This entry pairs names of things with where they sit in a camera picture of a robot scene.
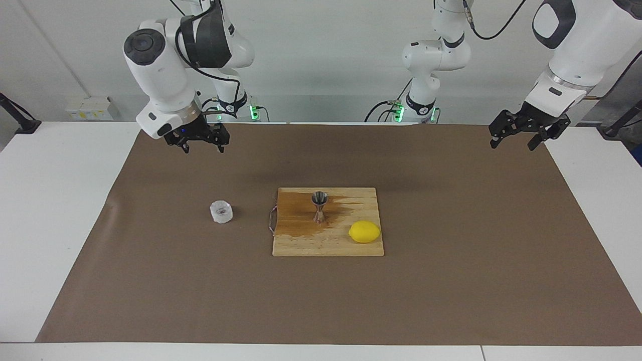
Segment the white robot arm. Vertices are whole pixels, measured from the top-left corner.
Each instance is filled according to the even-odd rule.
[[[248,101],[239,76],[232,68],[254,61],[249,41],[237,34],[225,16],[221,0],[192,1],[200,15],[144,21],[123,46],[125,60],[150,102],[136,121],[152,138],[164,137],[169,145],[189,151],[189,140],[223,147],[229,134],[222,124],[209,126],[188,84],[186,67],[212,78],[223,108],[215,112],[234,119]]]
[[[555,52],[521,110],[503,110],[490,124],[493,148],[520,132],[536,133],[530,150],[558,138],[571,123],[568,109],[642,38],[642,0],[545,0],[532,27]]]
[[[435,1],[432,25],[439,40],[411,42],[403,51],[403,63],[412,74],[403,101],[405,121],[424,123],[430,117],[440,87],[435,71],[461,69],[471,59],[471,47],[464,38],[467,20],[462,0]]]

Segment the wall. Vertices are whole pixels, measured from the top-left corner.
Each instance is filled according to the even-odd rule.
[[[519,108],[551,57],[531,31],[539,3],[527,1],[495,40],[467,32],[470,64],[439,74],[442,122],[488,124],[501,109]],[[246,88],[270,109],[273,121],[362,120],[373,104],[395,98],[409,79],[401,64],[405,43],[436,38],[427,0],[227,0],[226,5],[236,29],[256,48],[254,65],[240,71]],[[494,33],[516,5],[516,0],[479,1],[473,9],[478,31]],[[111,96],[124,120],[133,120],[146,98],[125,65],[123,41],[142,20],[177,15],[168,0],[5,0],[0,89],[46,120],[66,119],[65,99],[85,91]],[[605,82],[617,75],[610,72]],[[206,79],[191,76],[204,95],[213,94]],[[571,115],[581,118],[592,105]]]

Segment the lemon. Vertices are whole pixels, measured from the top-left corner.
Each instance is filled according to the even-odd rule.
[[[379,237],[381,230],[372,222],[360,220],[350,227],[348,234],[355,242],[369,243]]]

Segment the table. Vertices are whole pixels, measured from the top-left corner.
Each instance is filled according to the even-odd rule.
[[[269,127],[269,124],[257,124]],[[47,122],[0,153],[0,359],[78,360],[642,359],[642,347],[294,346],[218,344],[29,344],[35,339],[92,229],[138,133],[136,123]],[[546,143],[596,235],[642,308],[642,168],[592,128]]]

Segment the clear plastic cup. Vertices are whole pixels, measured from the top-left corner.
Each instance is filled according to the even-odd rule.
[[[232,220],[232,206],[224,200],[217,200],[209,206],[212,218],[216,223],[227,223]]]

